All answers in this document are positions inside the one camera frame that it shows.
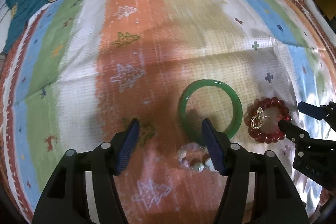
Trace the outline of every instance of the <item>orange stripe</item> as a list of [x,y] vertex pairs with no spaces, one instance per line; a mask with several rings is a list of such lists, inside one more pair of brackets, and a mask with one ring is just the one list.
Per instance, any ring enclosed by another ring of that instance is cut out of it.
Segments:
[[322,60],[325,62],[325,64],[328,67],[328,71],[331,77],[331,82],[334,86],[335,92],[336,92],[336,71],[333,69],[334,68],[334,63],[330,59],[329,55],[326,53],[326,48],[321,41],[319,35],[317,32],[314,30],[312,27],[311,23],[308,21],[306,16],[300,11],[300,9],[292,2],[292,0],[283,0],[297,15],[299,20],[305,25],[307,30],[309,31],[310,35],[314,38],[314,41],[318,47],[319,54],[322,58]]
[[[134,7],[137,11],[118,19],[115,13],[119,7],[125,6]],[[139,215],[143,219],[142,223],[151,223],[150,215],[144,211],[144,205],[134,203],[131,199],[138,193],[137,180],[148,183],[152,179],[156,184],[176,188],[177,185],[181,186],[179,177],[184,172],[174,157],[181,145],[187,143],[185,134],[177,124],[177,106],[181,89],[189,84],[188,79],[193,70],[189,69],[192,66],[189,61],[178,61],[183,59],[183,56],[178,55],[176,48],[185,43],[179,38],[178,28],[169,21],[166,9],[164,0],[106,2],[97,79],[99,118],[104,138],[108,141],[115,132],[124,130],[123,118],[137,117],[142,125],[152,124],[156,132],[155,136],[146,142],[145,148],[138,147],[132,155],[127,169],[130,175],[122,175],[115,179],[123,207],[132,211],[126,214],[130,223],[137,223]],[[118,32],[128,32],[141,38],[122,47],[111,45],[111,42],[118,39]],[[130,64],[134,68],[144,70],[145,75],[135,80],[132,88],[120,92],[119,83],[110,81],[118,74],[117,64]],[[182,74],[183,67],[189,72]],[[182,188],[179,193],[181,206],[188,204],[187,200],[190,198],[186,196],[193,190],[188,190],[187,185]],[[175,211],[179,206],[176,204],[174,193],[163,199],[164,208],[154,204],[151,213]],[[169,216],[162,219],[164,222],[170,220]]]

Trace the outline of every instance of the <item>red bead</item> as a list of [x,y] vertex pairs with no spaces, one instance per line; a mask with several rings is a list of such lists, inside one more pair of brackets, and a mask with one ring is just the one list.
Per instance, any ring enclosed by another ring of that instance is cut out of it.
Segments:
[[256,107],[256,106],[251,107],[251,109],[250,109],[250,111],[249,111],[249,115],[250,115],[251,118],[252,118],[254,115],[257,115],[257,110],[258,110],[258,107]]
[[261,132],[261,134],[255,139],[258,143],[265,142],[266,134]]
[[272,104],[272,100],[270,98],[266,98],[264,102],[265,102],[266,108],[269,108]]
[[247,112],[248,112],[248,113],[252,112],[252,111],[255,109],[255,107],[256,107],[255,105],[253,105],[253,104],[249,104],[249,105],[247,106],[247,108],[246,108],[246,109],[247,109]]
[[273,135],[272,142],[273,142],[273,143],[278,142],[278,140],[279,140],[279,135],[278,135],[278,133],[274,133],[274,134],[272,134],[272,135]]
[[284,138],[285,138],[285,133],[283,133],[282,131],[279,131],[278,132],[278,139],[279,139],[279,141],[282,141]]
[[278,97],[273,97],[271,100],[272,100],[272,105],[275,105],[275,106],[278,105],[278,103],[279,103]]
[[273,141],[272,134],[266,134],[265,143],[271,143]]
[[259,129],[253,129],[253,128],[249,128],[249,135],[252,137],[252,138],[257,138],[259,137],[259,135],[261,134],[260,130]]
[[265,110],[265,108],[266,108],[266,102],[265,101],[261,101],[261,102],[259,102],[259,104],[258,104],[258,107],[261,107],[262,108],[262,110]]
[[248,127],[251,126],[251,117],[250,117],[250,115],[246,114],[246,115],[244,116],[244,123],[245,123]]
[[289,108],[285,106],[283,109],[281,109],[281,114],[287,116],[289,114]]
[[278,107],[283,107],[285,106],[285,102],[283,100],[280,100],[278,103]]
[[253,125],[254,125],[254,127],[258,127],[259,126],[259,122],[257,121],[257,119],[255,119],[254,121],[253,121]]
[[290,122],[290,121],[292,120],[292,117],[291,117],[290,115],[287,115],[287,116],[285,117],[285,120],[286,120],[287,122]]

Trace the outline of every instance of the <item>blue stripe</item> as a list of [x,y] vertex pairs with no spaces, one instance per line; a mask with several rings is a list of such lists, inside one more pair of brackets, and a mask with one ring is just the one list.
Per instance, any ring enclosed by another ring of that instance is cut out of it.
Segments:
[[[315,75],[307,57],[307,49],[303,47],[304,45],[300,45],[298,41],[296,41],[287,23],[265,0],[246,0],[246,2],[261,17],[273,36],[287,45],[289,53],[292,56],[301,100],[312,102],[311,98],[308,99],[309,97],[318,98]],[[303,72],[303,66],[306,69],[306,74]],[[324,124],[317,122],[314,118],[309,116],[304,116],[304,121],[308,132],[313,138],[316,138],[319,132],[321,132],[320,127],[324,127]]]
[[22,186],[26,195],[28,196],[28,200],[31,204],[33,211],[36,208],[41,192],[39,190],[39,185],[37,182],[36,171],[30,157],[30,149],[26,131],[27,105],[25,103],[25,98],[28,94],[30,82],[33,75],[33,68],[41,50],[43,37],[59,6],[63,2],[64,0],[59,0],[49,6],[40,21],[38,22],[36,30],[27,46],[27,51],[21,66],[20,75],[18,78],[19,82],[16,85],[14,97],[14,144],[22,177]]

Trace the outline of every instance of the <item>beaded bracelet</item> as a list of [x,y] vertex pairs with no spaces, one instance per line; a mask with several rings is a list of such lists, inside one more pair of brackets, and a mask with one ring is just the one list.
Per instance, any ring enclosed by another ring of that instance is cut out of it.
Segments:
[[197,152],[200,151],[204,154],[209,154],[206,146],[199,145],[198,143],[188,143],[187,145],[183,145],[180,150],[177,152],[177,158],[182,167],[191,169],[196,171],[197,173],[202,172],[204,169],[208,169],[212,172],[217,172],[215,170],[211,158],[208,157],[204,163],[197,161],[193,165],[191,165],[191,161],[187,160],[185,157],[187,156],[188,151]]
[[292,117],[289,115],[289,108],[285,106],[284,101],[279,100],[277,97],[273,97],[272,99],[266,98],[262,101],[256,100],[248,115],[244,118],[244,122],[249,127],[249,135],[259,143],[276,143],[285,138],[285,133],[280,131],[279,128],[278,131],[274,133],[264,133],[260,130],[266,118],[263,115],[263,111],[270,107],[278,108],[281,119],[288,122],[292,120]]

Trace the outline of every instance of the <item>green jade bangle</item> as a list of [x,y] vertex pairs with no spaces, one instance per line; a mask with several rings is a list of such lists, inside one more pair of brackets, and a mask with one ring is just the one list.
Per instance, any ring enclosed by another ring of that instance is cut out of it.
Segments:
[[232,101],[233,106],[233,115],[232,115],[232,121],[230,122],[229,126],[223,131],[229,139],[231,139],[240,128],[240,125],[242,124],[243,119],[243,108],[242,104],[240,102],[240,99],[237,95],[237,93],[227,84],[217,81],[217,80],[211,80],[211,79],[204,79],[204,80],[198,80],[190,85],[187,86],[187,88],[183,91],[179,104],[178,104],[178,113],[180,122],[182,124],[183,129],[186,131],[186,133],[189,136],[190,140],[194,140],[200,145],[205,145],[204,139],[202,135],[196,134],[191,130],[191,128],[188,126],[187,122],[187,115],[186,115],[186,107],[187,102],[190,98],[190,96],[198,89],[205,87],[205,86],[216,86],[220,88],[221,90],[225,91]]

